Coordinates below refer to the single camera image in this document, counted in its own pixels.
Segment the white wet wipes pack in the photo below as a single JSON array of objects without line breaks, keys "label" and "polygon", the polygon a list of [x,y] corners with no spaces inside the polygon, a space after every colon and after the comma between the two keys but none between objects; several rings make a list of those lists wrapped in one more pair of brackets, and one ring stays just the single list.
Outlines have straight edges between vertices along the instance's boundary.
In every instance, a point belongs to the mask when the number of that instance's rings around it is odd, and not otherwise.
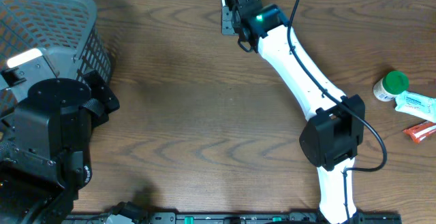
[{"label": "white wet wipes pack", "polygon": [[404,91],[395,98],[397,112],[435,123],[435,98]]}]

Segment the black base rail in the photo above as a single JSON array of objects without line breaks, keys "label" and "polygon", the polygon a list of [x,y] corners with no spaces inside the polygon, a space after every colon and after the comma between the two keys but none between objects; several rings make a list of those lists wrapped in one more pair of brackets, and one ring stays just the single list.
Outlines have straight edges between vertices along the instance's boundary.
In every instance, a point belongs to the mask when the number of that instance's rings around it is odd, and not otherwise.
[{"label": "black base rail", "polygon": [[[263,223],[326,223],[316,212],[290,212],[286,214],[176,214],[173,212],[150,213],[139,224],[263,224]],[[135,223],[122,214],[71,214],[62,224],[118,224]],[[352,217],[357,224],[401,224],[399,214],[368,214],[358,212]]]}]

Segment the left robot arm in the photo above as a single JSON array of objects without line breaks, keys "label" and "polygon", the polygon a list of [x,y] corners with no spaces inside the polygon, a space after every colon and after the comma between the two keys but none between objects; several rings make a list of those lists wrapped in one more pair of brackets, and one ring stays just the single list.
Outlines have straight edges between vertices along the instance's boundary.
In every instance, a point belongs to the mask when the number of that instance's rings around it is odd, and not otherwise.
[{"label": "left robot arm", "polygon": [[92,178],[92,131],[119,101],[96,69],[64,78],[42,48],[6,63],[1,88],[17,104],[1,118],[1,222],[60,223]]}]

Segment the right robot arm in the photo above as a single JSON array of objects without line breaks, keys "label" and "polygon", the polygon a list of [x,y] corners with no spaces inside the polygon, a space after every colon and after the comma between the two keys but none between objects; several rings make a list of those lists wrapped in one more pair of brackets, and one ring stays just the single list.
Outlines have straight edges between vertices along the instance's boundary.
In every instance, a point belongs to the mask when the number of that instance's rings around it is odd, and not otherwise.
[{"label": "right robot arm", "polygon": [[364,115],[358,95],[348,97],[320,71],[299,43],[290,19],[275,4],[261,0],[221,0],[229,12],[229,27],[249,43],[276,70],[295,96],[307,120],[299,138],[305,157],[317,168],[321,200],[319,210],[329,223],[351,223],[357,212],[352,178],[343,170],[352,167],[362,142],[363,126],[343,110]]}]

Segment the red orange snack bag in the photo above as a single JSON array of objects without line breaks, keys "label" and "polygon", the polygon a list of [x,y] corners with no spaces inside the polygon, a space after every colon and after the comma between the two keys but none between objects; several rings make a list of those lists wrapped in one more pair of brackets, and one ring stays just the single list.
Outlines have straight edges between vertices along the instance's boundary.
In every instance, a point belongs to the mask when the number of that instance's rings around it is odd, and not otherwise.
[{"label": "red orange snack bag", "polygon": [[421,143],[423,139],[435,133],[436,125],[431,121],[424,121],[418,125],[414,125],[408,129],[404,129],[403,133],[408,135],[416,144]]}]

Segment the green lid jar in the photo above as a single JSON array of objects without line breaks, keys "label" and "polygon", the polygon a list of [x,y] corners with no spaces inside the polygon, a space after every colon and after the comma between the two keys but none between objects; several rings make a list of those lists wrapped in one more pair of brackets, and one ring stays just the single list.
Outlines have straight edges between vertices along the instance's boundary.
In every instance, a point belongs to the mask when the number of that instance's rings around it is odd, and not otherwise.
[{"label": "green lid jar", "polygon": [[401,71],[391,71],[373,87],[374,96],[380,101],[392,101],[409,88],[409,78]]}]

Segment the grey plastic mesh basket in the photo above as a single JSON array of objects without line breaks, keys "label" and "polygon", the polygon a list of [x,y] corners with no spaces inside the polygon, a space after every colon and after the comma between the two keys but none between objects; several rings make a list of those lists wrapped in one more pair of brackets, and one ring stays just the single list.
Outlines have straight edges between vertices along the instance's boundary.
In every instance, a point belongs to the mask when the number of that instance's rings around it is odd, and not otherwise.
[{"label": "grey plastic mesh basket", "polygon": [[109,82],[115,60],[96,20],[93,0],[1,0],[1,69],[8,59],[39,48],[63,78],[81,82],[93,69]]}]

